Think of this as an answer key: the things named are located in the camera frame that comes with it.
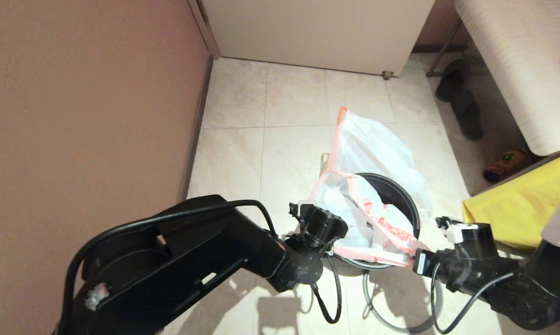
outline baseboard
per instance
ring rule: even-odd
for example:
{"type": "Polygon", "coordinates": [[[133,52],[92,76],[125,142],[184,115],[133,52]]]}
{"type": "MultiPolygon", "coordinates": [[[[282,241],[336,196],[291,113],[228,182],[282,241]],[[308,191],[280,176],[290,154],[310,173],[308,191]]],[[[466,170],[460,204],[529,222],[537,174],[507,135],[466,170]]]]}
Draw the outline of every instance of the baseboard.
{"type": "MultiPolygon", "coordinates": [[[[424,54],[424,53],[438,53],[441,51],[442,45],[414,45],[412,48],[413,54],[424,54]]],[[[450,45],[446,48],[446,53],[461,53],[466,50],[466,45],[450,45]]]]}
{"type": "Polygon", "coordinates": [[[208,59],[206,78],[204,79],[204,85],[201,88],[200,99],[197,104],[197,111],[195,112],[195,122],[193,123],[193,132],[191,134],[191,150],[189,151],[187,167],[185,168],[185,178],[183,178],[183,182],[180,187],[178,198],[179,202],[187,199],[187,194],[189,193],[191,172],[193,172],[193,162],[195,161],[195,153],[197,152],[197,141],[200,138],[201,121],[203,120],[204,110],[206,109],[207,90],[208,87],[210,87],[210,76],[212,76],[213,65],[214,59],[212,58],[212,56],[210,56],[210,58],[208,59]]]}

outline metal bench leg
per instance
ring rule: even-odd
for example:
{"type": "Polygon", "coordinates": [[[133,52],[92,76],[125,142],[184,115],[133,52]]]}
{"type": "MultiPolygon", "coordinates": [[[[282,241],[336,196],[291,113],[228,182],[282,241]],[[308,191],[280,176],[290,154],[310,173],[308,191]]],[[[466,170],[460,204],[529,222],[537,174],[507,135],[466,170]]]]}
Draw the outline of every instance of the metal bench leg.
{"type": "Polygon", "coordinates": [[[456,25],[454,25],[452,31],[450,31],[450,35],[447,37],[445,44],[443,45],[443,47],[441,47],[441,50],[439,51],[439,55],[437,55],[437,58],[433,61],[433,65],[431,65],[429,72],[427,72],[427,77],[441,77],[443,75],[443,72],[435,72],[435,68],[437,67],[437,64],[439,64],[439,61],[443,57],[443,54],[446,52],[447,47],[450,46],[450,42],[452,42],[452,38],[456,36],[456,32],[458,32],[461,25],[462,25],[462,19],[458,18],[458,21],[456,21],[456,25]]]}

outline pink wall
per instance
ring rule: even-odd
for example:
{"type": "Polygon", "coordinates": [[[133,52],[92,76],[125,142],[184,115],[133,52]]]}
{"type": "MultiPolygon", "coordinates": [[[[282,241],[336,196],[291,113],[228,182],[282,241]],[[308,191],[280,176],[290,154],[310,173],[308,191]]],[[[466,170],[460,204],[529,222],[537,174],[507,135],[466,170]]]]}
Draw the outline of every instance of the pink wall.
{"type": "Polygon", "coordinates": [[[186,0],[0,0],[0,335],[89,238],[175,204],[208,53],[186,0]]]}
{"type": "MultiPolygon", "coordinates": [[[[435,0],[416,45],[442,45],[458,19],[454,0],[435,0]]],[[[452,45],[465,45],[470,36],[464,26],[460,28],[452,45]]]]}

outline yellow cloth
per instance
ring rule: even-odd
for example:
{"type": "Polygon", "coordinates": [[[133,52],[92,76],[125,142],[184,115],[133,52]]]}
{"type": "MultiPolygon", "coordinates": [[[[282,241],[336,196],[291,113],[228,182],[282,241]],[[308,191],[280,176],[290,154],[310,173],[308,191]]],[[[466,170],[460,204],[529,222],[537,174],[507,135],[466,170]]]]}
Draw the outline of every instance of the yellow cloth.
{"type": "Polygon", "coordinates": [[[462,202],[464,221],[490,223],[495,240],[536,248],[560,204],[560,157],[462,202]]]}

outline plastic bag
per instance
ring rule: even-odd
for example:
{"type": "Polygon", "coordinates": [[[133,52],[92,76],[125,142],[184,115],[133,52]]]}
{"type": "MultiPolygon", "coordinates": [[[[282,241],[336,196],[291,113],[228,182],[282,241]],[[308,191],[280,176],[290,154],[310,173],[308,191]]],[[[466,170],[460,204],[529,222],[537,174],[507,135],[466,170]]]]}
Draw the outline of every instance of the plastic bag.
{"type": "Polygon", "coordinates": [[[421,221],[427,220],[431,200],[425,180],[414,169],[410,150],[381,123],[342,107],[327,169],[310,199],[348,224],[346,237],[334,244],[335,253],[411,267],[416,249],[427,247],[414,238],[405,215],[391,204],[384,205],[371,184],[356,175],[361,172],[381,174],[400,184],[414,200],[421,221]]]}

